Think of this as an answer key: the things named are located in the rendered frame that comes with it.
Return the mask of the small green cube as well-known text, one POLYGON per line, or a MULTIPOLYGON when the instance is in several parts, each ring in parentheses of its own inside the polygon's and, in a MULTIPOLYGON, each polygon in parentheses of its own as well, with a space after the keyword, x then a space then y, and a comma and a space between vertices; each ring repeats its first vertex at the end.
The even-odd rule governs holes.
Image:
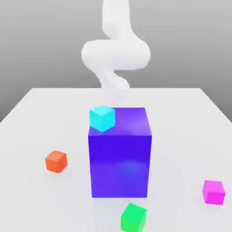
POLYGON ((128 203, 121 215, 121 230, 124 232, 142 232, 146 216, 147 209, 128 203))

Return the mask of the large blue box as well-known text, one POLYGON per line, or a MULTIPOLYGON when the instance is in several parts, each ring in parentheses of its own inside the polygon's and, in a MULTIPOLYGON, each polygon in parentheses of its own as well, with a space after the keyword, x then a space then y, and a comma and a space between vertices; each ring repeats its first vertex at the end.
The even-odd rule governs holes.
POLYGON ((94 198, 145 198, 152 133, 143 107, 116 108, 114 127, 89 128, 91 190, 94 198))

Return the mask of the small magenta cube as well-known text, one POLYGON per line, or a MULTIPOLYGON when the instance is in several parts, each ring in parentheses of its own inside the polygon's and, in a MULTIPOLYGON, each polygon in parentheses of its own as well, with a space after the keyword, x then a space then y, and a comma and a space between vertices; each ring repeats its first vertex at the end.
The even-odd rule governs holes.
POLYGON ((206 204, 223 205, 225 189, 221 181, 205 180, 202 193, 206 204))

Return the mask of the small orange cube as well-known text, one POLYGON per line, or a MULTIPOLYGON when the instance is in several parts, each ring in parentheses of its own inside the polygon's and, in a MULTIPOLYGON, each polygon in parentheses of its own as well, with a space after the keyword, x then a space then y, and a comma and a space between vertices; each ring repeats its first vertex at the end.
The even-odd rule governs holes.
POLYGON ((46 158, 46 168, 55 173, 61 173, 67 166, 67 154, 54 150, 46 158))

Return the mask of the small cyan cube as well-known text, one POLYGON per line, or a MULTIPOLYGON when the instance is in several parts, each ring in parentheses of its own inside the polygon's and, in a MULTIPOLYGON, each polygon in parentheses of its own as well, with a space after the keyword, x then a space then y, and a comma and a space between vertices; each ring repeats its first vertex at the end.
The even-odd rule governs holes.
POLYGON ((97 106, 89 111, 90 127, 105 132, 115 126, 116 112, 115 109, 108 106, 97 106))

